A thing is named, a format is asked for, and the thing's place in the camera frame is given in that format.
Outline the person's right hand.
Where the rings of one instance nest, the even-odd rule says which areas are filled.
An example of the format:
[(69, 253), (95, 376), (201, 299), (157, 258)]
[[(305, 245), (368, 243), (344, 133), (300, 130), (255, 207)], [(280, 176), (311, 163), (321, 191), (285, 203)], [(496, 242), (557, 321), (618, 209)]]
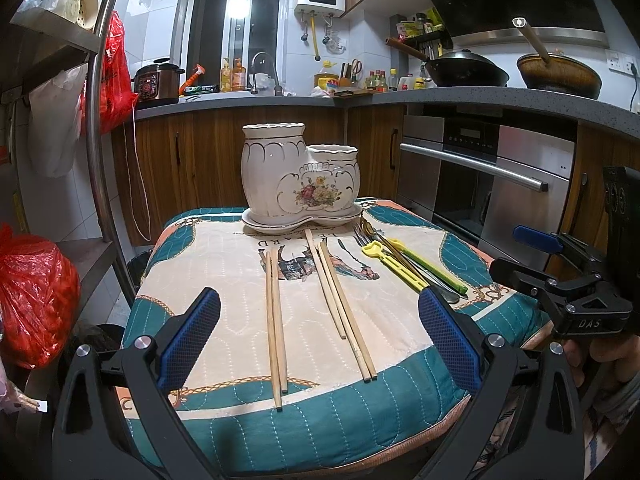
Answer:
[(588, 347), (577, 341), (563, 341), (563, 350), (577, 387), (585, 380), (582, 362), (587, 358), (598, 363), (611, 363), (610, 376), (604, 380), (604, 388), (611, 389), (617, 384), (626, 384), (639, 373), (639, 337), (637, 335), (617, 335), (593, 339)]

